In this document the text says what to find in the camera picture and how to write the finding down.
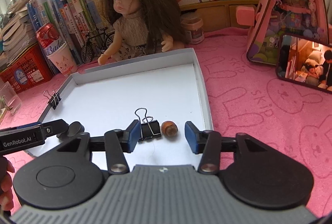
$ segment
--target miniature bicycle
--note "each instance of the miniature bicycle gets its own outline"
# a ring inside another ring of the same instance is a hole
[[[104,53],[105,50],[113,43],[114,38],[114,31],[110,33],[106,33],[107,27],[100,29],[102,32],[95,34],[94,36],[90,36],[91,33],[97,31],[89,31],[89,32],[82,32],[86,33],[87,41],[86,44],[82,47],[81,57],[83,63],[90,63],[92,62],[93,58],[95,57],[95,52],[93,47],[95,47],[101,53]],[[102,39],[102,47],[99,47],[96,43],[92,42],[92,39],[96,39],[97,37],[101,37]]]

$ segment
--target gray ribbed panel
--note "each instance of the gray ribbed panel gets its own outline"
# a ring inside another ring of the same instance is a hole
[[[137,165],[126,175],[112,175],[90,201],[60,211],[23,206],[18,224],[305,224],[315,217],[304,207],[264,211],[233,198],[216,176],[192,166]]]

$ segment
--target plastic jar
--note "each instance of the plastic jar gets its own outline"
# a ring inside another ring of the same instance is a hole
[[[181,17],[181,26],[185,30],[190,44],[198,44],[204,40],[203,20],[197,13],[186,13]]]

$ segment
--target red can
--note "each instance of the red can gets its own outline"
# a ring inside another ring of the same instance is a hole
[[[44,48],[46,55],[50,55],[63,45],[59,32],[52,23],[47,23],[36,32],[36,37]]]

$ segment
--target hazelnut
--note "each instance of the hazelnut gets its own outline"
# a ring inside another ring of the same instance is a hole
[[[161,124],[161,133],[168,137],[173,137],[178,133],[178,127],[172,121],[165,121]]]

